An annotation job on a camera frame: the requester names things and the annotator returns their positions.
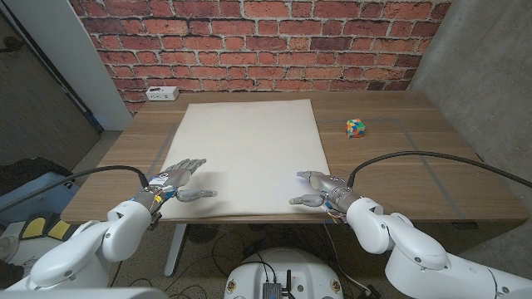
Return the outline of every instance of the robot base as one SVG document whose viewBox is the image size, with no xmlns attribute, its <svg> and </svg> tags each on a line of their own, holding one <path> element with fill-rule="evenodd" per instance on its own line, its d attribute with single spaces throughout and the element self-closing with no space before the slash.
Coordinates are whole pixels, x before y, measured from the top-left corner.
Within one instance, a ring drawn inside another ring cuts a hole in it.
<svg viewBox="0 0 532 299">
<path fill-rule="evenodd" d="M 277 283 L 287 286 L 287 271 L 291 271 L 291 290 L 297 299 L 340 299 L 342 287 L 336 273 L 322 260 L 293 248 L 272 248 L 259 253 L 260 257 L 275 271 Z M 263 284 L 266 273 L 257 254 L 246 258 L 234 269 L 224 290 L 224 299 L 264 298 Z M 273 285 L 272 270 L 266 266 L 270 286 Z M 269 295 L 267 299 L 281 299 Z"/>
</svg>

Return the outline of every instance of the yellow object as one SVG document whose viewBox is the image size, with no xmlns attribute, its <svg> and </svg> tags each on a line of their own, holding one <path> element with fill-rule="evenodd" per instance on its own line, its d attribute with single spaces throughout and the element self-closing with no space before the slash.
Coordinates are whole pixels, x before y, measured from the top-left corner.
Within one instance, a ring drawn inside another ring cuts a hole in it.
<svg viewBox="0 0 532 299">
<path fill-rule="evenodd" d="M 24 229 L 22 239 L 42 236 L 46 222 L 47 220 L 43 217 L 33 219 Z"/>
<path fill-rule="evenodd" d="M 62 240 L 65 236 L 65 233 L 67 233 L 68 228 L 70 228 L 70 224 L 66 223 L 62 220 L 59 220 L 59 222 L 56 223 L 56 225 L 53 226 L 52 229 L 48 232 L 48 237 L 56 238 L 58 240 Z"/>
</svg>

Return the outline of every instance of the white paper sheet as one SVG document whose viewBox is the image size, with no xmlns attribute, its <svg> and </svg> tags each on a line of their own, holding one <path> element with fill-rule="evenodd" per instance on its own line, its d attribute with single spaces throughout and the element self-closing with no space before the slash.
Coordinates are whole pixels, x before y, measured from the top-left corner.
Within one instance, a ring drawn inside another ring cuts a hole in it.
<svg viewBox="0 0 532 299">
<path fill-rule="evenodd" d="M 298 171 L 329 174 L 310 100 L 190 104 L 162 170 L 203 158 L 207 163 L 182 189 L 212 189 L 218 196 L 171 199 L 163 219 L 323 213 L 288 203 L 316 193 Z"/>
</svg>

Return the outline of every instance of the wooden table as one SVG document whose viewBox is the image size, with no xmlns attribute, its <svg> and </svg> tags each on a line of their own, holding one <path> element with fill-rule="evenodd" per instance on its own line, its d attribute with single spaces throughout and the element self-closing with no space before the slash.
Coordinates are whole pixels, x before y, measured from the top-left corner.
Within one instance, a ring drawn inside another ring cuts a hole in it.
<svg viewBox="0 0 532 299">
<path fill-rule="evenodd" d="M 360 163 L 400 150 L 427 150 L 480 160 L 420 92 L 284 92 L 181 94 L 177 101 L 147 102 L 99 166 L 124 164 L 149 175 L 165 161 L 189 103 L 311 99 L 331 174 L 347 178 Z M 348 139 L 346 120 L 359 118 L 364 136 Z M 62 213 L 69 223 L 106 220 L 106 213 L 139 189 L 136 174 L 93 174 Z M 468 164 L 430 158 L 387 159 L 361 170 L 355 190 L 414 222 L 504 221 L 528 217 L 496 174 Z M 324 213 L 172 220 L 172 223 L 320 223 Z"/>
</svg>

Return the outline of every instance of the red brick wall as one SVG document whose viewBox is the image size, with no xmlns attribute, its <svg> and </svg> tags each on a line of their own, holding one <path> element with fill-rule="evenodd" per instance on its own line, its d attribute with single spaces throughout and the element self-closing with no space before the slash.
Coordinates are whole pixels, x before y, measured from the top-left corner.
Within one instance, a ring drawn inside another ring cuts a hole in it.
<svg viewBox="0 0 532 299">
<path fill-rule="evenodd" d="M 71 0 L 137 111 L 182 91 L 405 90 L 450 0 Z"/>
</svg>

